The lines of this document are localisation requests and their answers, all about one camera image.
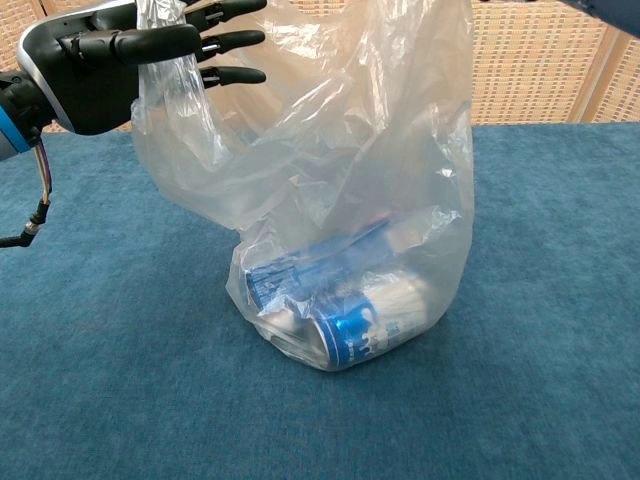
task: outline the wicker wall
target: wicker wall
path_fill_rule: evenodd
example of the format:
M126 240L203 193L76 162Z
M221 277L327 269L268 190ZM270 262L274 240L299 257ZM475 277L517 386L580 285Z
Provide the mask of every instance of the wicker wall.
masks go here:
M325 15L348 0L291 1ZM557 1L473 1L475 123L640 121L640 41ZM42 12L38 0L2 3L0 68L15 68L15 42ZM51 14L93 0L40 3Z

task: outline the can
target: can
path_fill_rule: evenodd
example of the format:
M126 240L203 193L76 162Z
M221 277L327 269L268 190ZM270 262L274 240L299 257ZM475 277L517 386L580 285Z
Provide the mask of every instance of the can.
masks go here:
M288 297L296 301L390 262L422 243L419 219L378 220L358 233L336 235L245 272L249 297L258 311Z
M359 288L319 296L313 325L320 337L320 368L341 370L381 355L428 329L428 284L395 270L365 275Z

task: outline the wire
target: wire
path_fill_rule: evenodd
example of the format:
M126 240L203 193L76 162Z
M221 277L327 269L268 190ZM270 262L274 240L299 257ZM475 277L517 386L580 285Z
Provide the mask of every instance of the wire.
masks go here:
M45 205L49 205L49 194L53 191L53 188L51 184L51 170L49 169L49 159L47 158L47 152L44 149L42 140L38 142L34 150L36 154L38 171L40 172L40 179L42 180L42 201Z
M47 222L47 212L49 211L49 194L53 191L51 185L51 170L49 169L49 160L47 152L44 149L42 140L34 148L36 154L36 165L40 172L42 180L42 199L38 202L38 208L29 218L29 222L25 225L22 233L16 237L0 238L0 248L11 247L28 247L36 238L42 225Z

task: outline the blue carpet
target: blue carpet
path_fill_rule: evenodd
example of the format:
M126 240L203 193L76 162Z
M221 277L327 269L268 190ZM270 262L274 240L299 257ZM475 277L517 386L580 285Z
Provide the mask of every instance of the blue carpet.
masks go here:
M0 251L0 478L640 478L640 125L474 137L454 305L326 374L241 318L235 233L161 198L127 135L48 136L49 223ZM0 186L16 234L32 158Z

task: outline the clear plastic bag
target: clear plastic bag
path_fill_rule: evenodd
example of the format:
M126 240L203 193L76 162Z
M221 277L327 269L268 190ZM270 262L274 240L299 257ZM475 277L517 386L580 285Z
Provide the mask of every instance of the clear plastic bag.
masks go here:
M139 28L184 21L139 0ZM136 149L176 203L240 232L227 289L290 357L340 370L426 331L457 290L474 214L470 0L287 0L216 32L267 73L205 91L192 57L140 70Z

